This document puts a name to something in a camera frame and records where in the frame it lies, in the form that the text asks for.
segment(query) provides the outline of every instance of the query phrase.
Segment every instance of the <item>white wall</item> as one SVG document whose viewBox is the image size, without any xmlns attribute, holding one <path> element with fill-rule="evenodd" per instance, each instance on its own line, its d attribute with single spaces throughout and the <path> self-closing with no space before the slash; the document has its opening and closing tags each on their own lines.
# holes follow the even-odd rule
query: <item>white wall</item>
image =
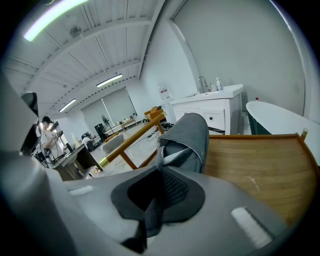
<svg viewBox="0 0 320 256">
<path fill-rule="evenodd" d="M 118 123 L 136 112 L 126 88 L 117 90 L 102 99 L 113 123 Z"/>
<path fill-rule="evenodd" d="M 197 93 L 193 70 L 169 22 L 161 18 L 154 28 L 140 77 L 151 107 L 162 104 L 158 86 L 167 88 L 174 99 Z"/>
<path fill-rule="evenodd" d="M 320 125 L 320 68 L 317 58 L 304 33 L 294 19 L 279 6 L 273 3 L 289 25 L 297 44 L 305 79 L 305 97 L 303 116 Z"/>
<path fill-rule="evenodd" d="M 144 112 L 150 110 L 153 104 L 151 103 L 151 101 L 149 101 L 149 97 L 146 96 L 146 92 L 142 83 L 137 79 L 130 79 L 125 83 L 125 86 L 128 90 L 132 104 L 136 110 L 138 117 L 143 118 L 145 116 Z M 95 98 L 92 97 L 93 99 L 89 101 L 90 104 L 99 99 L 101 101 L 101 97 L 105 97 L 106 94 L 100 93 L 99 95 L 95 96 Z M 94 127 L 93 130 L 89 128 L 83 116 L 83 113 L 79 108 L 77 108 L 76 110 L 73 109 L 69 113 L 53 114 L 50 116 L 50 118 L 59 122 L 59 127 L 63 130 L 65 138 L 71 144 L 73 143 L 71 133 L 73 133 L 79 140 L 81 139 L 82 134 L 86 132 L 89 132 L 93 135 L 96 134 L 96 130 L 94 129 Z"/>
<path fill-rule="evenodd" d="M 145 87 L 140 81 L 131 82 L 126 86 L 130 99 L 136 111 L 136 114 L 140 118 L 145 117 L 145 112 L 149 111 L 153 106 L 153 101 L 146 93 Z"/>
<path fill-rule="evenodd" d="M 84 107 L 81 109 L 83 113 L 83 117 L 85 119 L 85 122 L 89 126 L 92 135 L 98 136 L 98 133 L 95 129 L 95 126 L 98 124 L 102 124 L 105 127 L 104 122 L 102 121 L 102 115 L 104 115 L 107 119 L 110 117 L 108 116 L 108 113 L 106 111 L 106 108 L 102 102 L 101 99 L 98 99 L 97 101 L 91 103 L 90 105 Z"/>
<path fill-rule="evenodd" d="M 244 84 L 243 105 L 259 97 L 302 115 L 304 73 L 294 38 L 268 0 L 188 0 L 174 22 L 207 82 Z"/>
</svg>

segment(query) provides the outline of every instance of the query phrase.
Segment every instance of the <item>white vanity cabinet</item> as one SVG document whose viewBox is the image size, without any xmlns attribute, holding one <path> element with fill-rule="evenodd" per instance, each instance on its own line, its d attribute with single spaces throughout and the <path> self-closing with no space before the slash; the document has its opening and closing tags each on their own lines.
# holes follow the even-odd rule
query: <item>white vanity cabinet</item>
<svg viewBox="0 0 320 256">
<path fill-rule="evenodd" d="M 178 121 L 187 113 L 203 116 L 210 128 L 225 131 L 226 135 L 238 134 L 242 112 L 242 84 L 225 86 L 223 90 L 196 94 L 170 102 Z"/>
</svg>

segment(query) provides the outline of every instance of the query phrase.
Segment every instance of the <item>person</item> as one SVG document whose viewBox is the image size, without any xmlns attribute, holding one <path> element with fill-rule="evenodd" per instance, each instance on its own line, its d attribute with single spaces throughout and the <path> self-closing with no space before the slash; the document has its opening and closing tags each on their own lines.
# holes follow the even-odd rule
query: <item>person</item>
<svg viewBox="0 0 320 256">
<path fill-rule="evenodd" d="M 86 147 L 89 151 L 91 151 L 92 148 L 93 148 L 92 139 L 90 139 L 86 133 L 82 135 L 82 144 L 85 145 L 85 147 Z"/>
<path fill-rule="evenodd" d="M 42 119 L 42 133 L 41 133 L 41 144 L 43 149 L 50 150 L 53 155 L 53 160 L 59 160 L 65 156 L 63 150 L 58 144 L 58 139 L 62 135 L 61 131 L 57 133 L 48 130 L 50 124 L 54 122 L 50 120 L 48 116 Z"/>
</svg>

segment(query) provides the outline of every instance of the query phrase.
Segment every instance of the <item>white ceiling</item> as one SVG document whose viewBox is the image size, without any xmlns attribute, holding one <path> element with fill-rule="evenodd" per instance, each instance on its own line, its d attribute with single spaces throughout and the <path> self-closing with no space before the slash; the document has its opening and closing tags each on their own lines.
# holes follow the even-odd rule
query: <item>white ceiling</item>
<svg viewBox="0 0 320 256">
<path fill-rule="evenodd" d="M 33 41 L 24 32 L 52 5 L 40 4 L 21 25 L 2 62 L 18 94 L 38 95 L 39 115 L 51 115 L 71 99 L 83 104 L 108 87 L 140 77 L 151 32 L 165 0 L 89 0 L 64 13 Z M 72 38 L 72 27 L 81 35 Z M 122 78 L 103 87 L 96 85 Z"/>
</svg>

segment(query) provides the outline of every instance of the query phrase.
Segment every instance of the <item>wooden railing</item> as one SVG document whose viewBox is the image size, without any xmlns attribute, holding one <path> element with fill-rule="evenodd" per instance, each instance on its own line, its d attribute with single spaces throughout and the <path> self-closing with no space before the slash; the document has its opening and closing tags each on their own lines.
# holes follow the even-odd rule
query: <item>wooden railing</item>
<svg viewBox="0 0 320 256">
<path fill-rule="evenodd" d="M 145 134 L 148 130 L 150 130 L 154 125 L 158 127 L 158 130 L 161 134 L 164 134 L 164 130 L 161 127 L 160 120 L 162 120 L 165 117 L 165 113 L 161 113 L 157 115 L 154 119 L 152 119 L 150 122 L 148 122 L 145 126 L 143 126 L 140 130 L 138 130 L 135 134 L 133 134 L 131 137 L 126 139 L 119 147 L 117 147 L 115 150 L 113 150 L 108 156 L 103 158 L 99 164 L 102 166 L 102 168 L 106 167 L 111 161 L 113 161 L 117 156 L 121 156 L 124 161 L 133 169 L 137 169 L 138 167 L 131 161 L 129 156 L 125 153 L 125 150 L 132 145 L 137 139 L 139 139 L 143 134 Z M 149 156 L 140 166 L 145 167 L 147 166 L 152 159 L 157 154 L 157 151 L 153 152 L 151 156 Z"/>
</svg>

